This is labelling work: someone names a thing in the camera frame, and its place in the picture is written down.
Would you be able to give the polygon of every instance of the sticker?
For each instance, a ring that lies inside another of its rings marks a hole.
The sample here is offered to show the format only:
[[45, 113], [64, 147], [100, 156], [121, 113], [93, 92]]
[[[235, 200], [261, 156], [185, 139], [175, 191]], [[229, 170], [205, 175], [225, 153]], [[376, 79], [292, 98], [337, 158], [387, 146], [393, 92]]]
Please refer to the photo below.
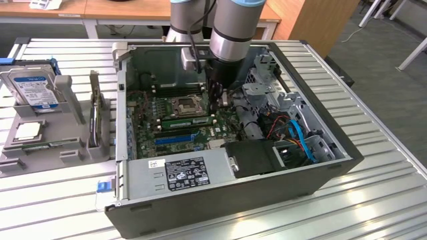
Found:
[[192, 123], [193, 124], [204, 124], [204, 123], [207, 123], [209, 121], [209, 119], [208, 118], [203, 118], [203, 119], [193, 119], [192, 120]]
[[191, 124], [192, 124], [191, 122], [183, 122], [183, 123], [171, 124], [169, 127], [171, 128], [183, 127], [183, 126], [189, 126]]
[[148, 168], [159, 168], [165, 166], [165, 159], [156, 159], [156, 160], [149, 160], [148, 161]]
[[171, 191], [211, 184], [203, 157], [169, 161], [164, 164], [164, 169], [167, 187]]
[[48, 149], [48, 148], [49, 148], [49, 146], [43, 145], [43, 146], [27, 147], [27, 148], [23, 148], [23, 150], [24, 151], [33, 151], [33, 150]]
[[59, 101], [53, 91], [47, 88], [48, 80], [44, 76], [14, 77], [13, 81], [33, 108], [51, 109], [57, 107]]
[[57, 14], [60, 17], [68, 17], [68, 18], [80, 18], [80, 14]]

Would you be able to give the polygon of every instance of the floor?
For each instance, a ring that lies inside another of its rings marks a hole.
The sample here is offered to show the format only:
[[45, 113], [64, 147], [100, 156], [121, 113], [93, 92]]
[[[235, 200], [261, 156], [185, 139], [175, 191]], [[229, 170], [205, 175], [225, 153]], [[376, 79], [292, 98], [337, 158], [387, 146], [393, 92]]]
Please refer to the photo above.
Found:
[[[421, 54], [403, 72], [395, 68], [421, 39], [395, 22], [372, 19], [367, 27], [343, 43], [359, 29], [361, 17], [356, 10], [329, 57], [352, 77], [352, 90], [363, 102], [427, 166], [427, 54]], [[128, 35], [132, 27], [124, 26], [116, 31]], [[97, 32], [100, 38], [121, 37], [111, 36], [111, 30], [105, 26], [97, 26]], [[0, 33], [0, 57], [6, 57], [16, 37], [87, 38], [81, 25], [0, 24]], [[145, 26], [136, 26], [127, 38], [160, 36], [160, 27], [148, 29]]]

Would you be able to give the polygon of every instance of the hard drive label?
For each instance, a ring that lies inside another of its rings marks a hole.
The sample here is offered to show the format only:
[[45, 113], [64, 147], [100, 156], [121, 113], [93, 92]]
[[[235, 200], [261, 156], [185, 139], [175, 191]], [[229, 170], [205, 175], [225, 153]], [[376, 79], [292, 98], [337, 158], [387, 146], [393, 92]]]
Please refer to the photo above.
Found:
[[13, 81], [17, 90], [33, 108], [51, 109], [57, 107], [59, 101], [44, 76], [14, 77]]
[[167, 188], [171, 191], [211, 184], [203, 157], [165, 162], [164, 169]]

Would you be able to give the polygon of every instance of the blue pcie slot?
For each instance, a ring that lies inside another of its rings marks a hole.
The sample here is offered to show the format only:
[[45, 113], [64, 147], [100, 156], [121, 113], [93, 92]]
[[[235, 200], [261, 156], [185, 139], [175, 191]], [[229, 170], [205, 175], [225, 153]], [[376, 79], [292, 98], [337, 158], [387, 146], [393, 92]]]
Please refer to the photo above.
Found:
[[176, 137], [169, 137], [169, 138], [160, 138], [153, 141], [155, 145], [160, 144], [176, 144], [176, 143], [183, 143], [183, 142], [192, 142], [195, 140], [195, 137], [192, 135], [187, 136], [176, 136]]

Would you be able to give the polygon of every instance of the blue tab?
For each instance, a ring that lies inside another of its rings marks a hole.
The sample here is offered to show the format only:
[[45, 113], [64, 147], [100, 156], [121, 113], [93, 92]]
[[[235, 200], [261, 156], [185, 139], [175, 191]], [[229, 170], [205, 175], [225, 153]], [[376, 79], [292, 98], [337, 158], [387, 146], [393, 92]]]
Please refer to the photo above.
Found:
[[103, 181], [97, 183], [97, 189], [96, 192], [97, 193], [105, 193], [112, 191], [112, 182], [111, 181]]
[[12, 65], [14, 58], [0, 58], [0, 65]]

